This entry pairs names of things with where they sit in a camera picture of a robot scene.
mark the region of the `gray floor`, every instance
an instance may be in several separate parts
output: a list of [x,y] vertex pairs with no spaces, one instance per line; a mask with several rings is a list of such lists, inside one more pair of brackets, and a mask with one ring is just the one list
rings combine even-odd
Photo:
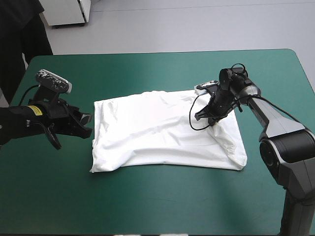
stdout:
[[88,24],[47,35],[55,54],[290,48],[314,89],[314,12],[315,0],[92,0]]

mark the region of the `cable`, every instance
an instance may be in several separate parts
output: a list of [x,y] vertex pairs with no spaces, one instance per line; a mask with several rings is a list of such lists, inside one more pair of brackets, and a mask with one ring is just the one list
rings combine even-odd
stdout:
[[18,106],[20,106],[20,105],[22,104],[22,102],[23,102],[23,100],[24,100],[26,94],[27,94],[31,89],[33,89],[33,88],[35,88],[35,87],[38,87],[38,86],[39,86],[39,85],[34,85],[34,86],[29,87],[29,88],[25,91],[25,93],[23,94],[23,96],[22,96],[22,98],[21,98],[21,101],[19,102],[19,105],[18,105]]
[[[194,100],[194,102],[193,102],[193,104],[192,104],[192,106],[191,106],[191,109],[190,109],[190,111],[189,111],[189,124],[190,124],[191,128],[192,128],[193,130],[196,130],[196,131],[206,129],[206,128],[208,128],[208,127],[210,126],[210,125],[207,125],[206,127],[203,127],[203,128],[200,128],[200,129],[196,129],[196,128],[194,128],[194,127],[191,125],[190,114],[191,114],[192,108],[193,108],[193,106],[194,106],[194,104],[195,104],[195,102],[196,102],[196,100],[197,100],[198,97],[199,97],[199,96],[197,96],[197,97],[195,98],[195,100]],[[220,117],[217,117],[216,120],[218,121],[218,120],[220,120],[220,119],[226,117],[226,113],[227,113],[231,108],[233,108],[233,107],[239,102],[239,100],[241,100],[241,99],[243,99],[243,98],[246,98],[246,97],[248,97],[248,98],[257,98],[257,99],[263,100],[263,101],[269,103],[271,106],[273,106],[273,107],[276,108],[277,110],[279,110],[279,111],[281,111],[282,113],[284,113],[284,114],[286,114],[287,116],[289,116],[289,117],[290,117],[291,119],[293,119],[294,121],[296,121],[296,122],[302,124],[302,123],[301,123],[297,118],[295,118],[293,115],[291,115],[290,113],[288,113],[288,112],[286,112],[285,110],[281,109],[281,108],[278,107],[277,105],[273,104],[273,103],[270,102],[268,99],[266,99],[266,98],[264,98],[264,97],[261,97],[260,95],[246,95],[246,96],[240,97],[240,98],[238,98],[238,99],[235,99],[235,100],[233,101],[232,105],[222,113],[223,115],[221,115]]]
[[208,128],[208,127],[210,126],[210,125],[208,124],[206,127],[203,127],[203,128],[200,128],[200,129],[196,129],[196,128],[194,128],[194,127],[192,126],[192,124],[191,124],[191,118],[190,118],[191,111],[192,111],[192,108],[193,108],[195,102],[197,101],[198,97],[200,97],[200,95],[195,98],[195,100],[193,101],[192,106],[191,106],[191,108],[190,108],[190,111],[189,111],[189,124],[190,124],[191,128],[192,128],[193,130],[196,130],[196,131],[204,130],[204,129],[206,129],[206,128]]
[[280,107],[278,107],[277,105],[273,104],[271,101],[269,101],[268,99],[264,98],[264,97],[261,97],[259,95],[247,95],[247,96],[243,96],[243,97],[240,97],[239,99],[237,99],[237,101],[239,101],[240,99],[242,98],[245,98],[245,97],[252,97],[252,98],[257,98],[257,99],[260,99],[260,100],[263,100],[267,103],[269,103],[271,106],[273,106],[274,108],[276,108],[277,110],[281,111],[282,113],[286,114],[288,117],[290,117],[291,119],[293,119],[294,121],[298,122],[298,123],[301,123],[297,118],[295,118],[293,115],[291,115],[289,112],[286,112],[285,110],[281,109]]

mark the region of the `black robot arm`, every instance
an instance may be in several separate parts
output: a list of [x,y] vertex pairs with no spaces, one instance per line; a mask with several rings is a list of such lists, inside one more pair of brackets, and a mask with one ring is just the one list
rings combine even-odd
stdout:
[[47,70],[40,70],[36,80],[39,88],[27,106],[0,108],[0,147],[11,139],[38,134],[45,134],[56,149],[61,148],[56,134],[90,137],[92,129],[85,125],[92,115],[59,98],[71,92],[72,84]]
[[195,118],[207,118],[212,126],[236,107],[251,109],[263,127],[261,157],[277,184],[286,189],[280,235],[308,236],[315,210],[315,136],[262,98],[244,65],[234,66],[221,70],[219,83],[195,87],[211,95],[209,104]]

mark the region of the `green table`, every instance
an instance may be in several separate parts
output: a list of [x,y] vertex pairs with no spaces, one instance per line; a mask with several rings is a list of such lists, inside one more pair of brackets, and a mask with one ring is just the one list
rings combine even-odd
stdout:
[[[71,81],[72,93],[62,98],[93,113],[96,100],[192,89],[238,62],[266,98],[315,131],[314,92],[286,49],[36,57],[13,104],[42,68]],[[248,155],[241,172],[149,165],[91,174],[93,134],[59,136],[59,151],[44,135],[10,141],[0,152],[0,233],[278,233],[284,190],[261,160],[260,124],[248,108],[236,114]]]

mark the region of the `black clothing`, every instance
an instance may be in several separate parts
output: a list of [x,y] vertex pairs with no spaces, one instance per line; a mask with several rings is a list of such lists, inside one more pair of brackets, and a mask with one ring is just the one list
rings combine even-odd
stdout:
[[0,0],[0,38],[23,29],[43,11],[39,0]]
[[25,73],[25,61],[52,55],[38,0],[0,0],[0,88],[10,104]]

